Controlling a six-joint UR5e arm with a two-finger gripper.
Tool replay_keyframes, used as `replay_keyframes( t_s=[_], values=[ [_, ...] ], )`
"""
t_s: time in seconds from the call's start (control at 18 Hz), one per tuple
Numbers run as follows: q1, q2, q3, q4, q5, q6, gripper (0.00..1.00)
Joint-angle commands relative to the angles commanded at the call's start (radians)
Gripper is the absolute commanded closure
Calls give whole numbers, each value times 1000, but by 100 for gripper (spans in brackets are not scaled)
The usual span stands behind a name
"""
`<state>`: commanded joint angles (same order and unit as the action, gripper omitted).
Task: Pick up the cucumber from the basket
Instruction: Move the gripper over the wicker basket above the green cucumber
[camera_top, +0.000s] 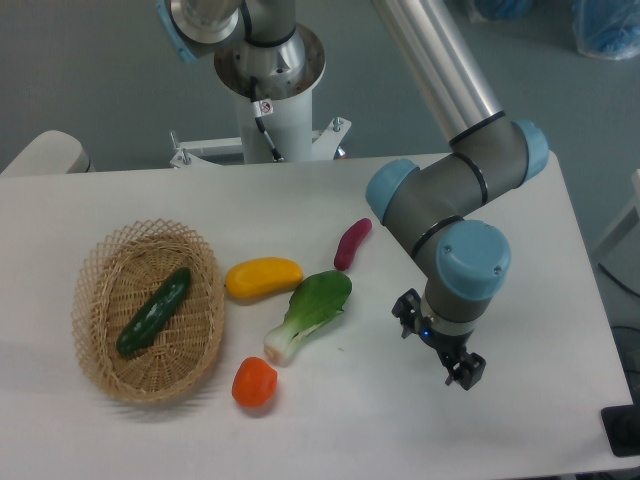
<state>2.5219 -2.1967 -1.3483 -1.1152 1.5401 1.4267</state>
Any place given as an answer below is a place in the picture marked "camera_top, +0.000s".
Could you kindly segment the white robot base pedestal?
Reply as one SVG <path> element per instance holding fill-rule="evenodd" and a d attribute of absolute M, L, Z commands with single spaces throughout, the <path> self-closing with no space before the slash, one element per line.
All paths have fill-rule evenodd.
<path fill-rule="evenodd" d="M 297 24 L 284 43 L 261 47 L 246 41 L 214 55 L 219 81 L 231 95 L 239 135 L 180 141 L 171 135 L 174 168 L 223 163 L 240 154 L 245 164 L 309 162 L 342 158 L 352 122 L 336 116 L 313 127 L 313 90 L 326 66 L 324 48 L 310 29 Z"/>

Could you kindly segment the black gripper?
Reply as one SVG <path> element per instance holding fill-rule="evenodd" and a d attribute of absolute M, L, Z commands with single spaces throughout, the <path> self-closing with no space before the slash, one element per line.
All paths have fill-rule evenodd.
<path fill-rule="evenodd" d="M 418 336 L 434 349 L 447 369 L 447 386 L 458 384 L 465 391 L 475 386 L 483 376 L 486 360 L 479 354 L 469 353 L 466 343 L 474 330 L 472 322 L 449 322 L 429 309 L 423 310 L 423 301 L 415 289 L 409 289 L 395 302 L 392 315 L 399 320 L 401 338 Z"/>

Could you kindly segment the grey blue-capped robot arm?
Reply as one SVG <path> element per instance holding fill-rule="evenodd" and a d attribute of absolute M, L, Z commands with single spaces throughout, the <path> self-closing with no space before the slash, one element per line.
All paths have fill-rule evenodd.
<path fill-rule="evenodd" d="M 469 389 L 486 363 L 466 343 L 510 265 L 505 236 L 470 214 L 539 174 L 549 148 L 533 123 L 505 116 L 443 2 L 375 7 L 452 149 L 426 168 L 394 160 L 367 185 L 371 210 L 427 278 L 422 292 L 396 301 L 393 314 L 405 335 L 437 352 L 450 382 Z M 324 51 L 297 21 L 293 2 L 159 1 L 155 9 L 182 61 L 213 56 L 236 98 L 246 163 L 334 154 L 336 142 L 311 127 Z"/>

